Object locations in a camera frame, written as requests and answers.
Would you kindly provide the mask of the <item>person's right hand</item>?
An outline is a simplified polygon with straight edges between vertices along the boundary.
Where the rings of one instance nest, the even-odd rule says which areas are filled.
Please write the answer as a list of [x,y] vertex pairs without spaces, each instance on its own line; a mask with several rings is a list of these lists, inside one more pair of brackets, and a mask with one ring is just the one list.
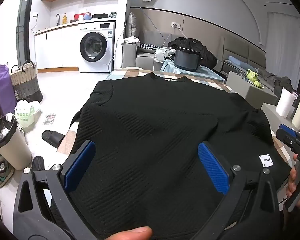
[[291,169],[286,187],[285,209],[292,212],[295,207],[300,207],[300,158],[294,154],[295,166]]

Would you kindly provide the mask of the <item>person's left hand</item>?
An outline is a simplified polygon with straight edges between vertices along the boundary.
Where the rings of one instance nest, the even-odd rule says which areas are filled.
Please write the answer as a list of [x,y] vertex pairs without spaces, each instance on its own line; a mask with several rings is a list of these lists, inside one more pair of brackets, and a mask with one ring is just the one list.
[[149,240],[152,236],[152,229],[143,226],[132,230],[118,232],[106,238],[106,240]]

